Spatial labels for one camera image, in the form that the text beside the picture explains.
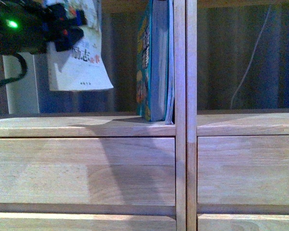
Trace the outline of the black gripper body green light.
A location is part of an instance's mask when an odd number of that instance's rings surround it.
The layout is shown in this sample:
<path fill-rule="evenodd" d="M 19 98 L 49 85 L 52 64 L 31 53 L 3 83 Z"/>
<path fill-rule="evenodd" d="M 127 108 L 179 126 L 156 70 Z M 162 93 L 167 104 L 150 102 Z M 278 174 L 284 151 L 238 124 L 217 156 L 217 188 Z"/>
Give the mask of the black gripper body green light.
<path fill-rule="evenodd" d="M 57 52 L 68 51 L 84 37 L 86 23 L 84 11 L 68 17 L 62 3 L 0 0 L 0 53 L 46 53 L 50 42 Z"/>

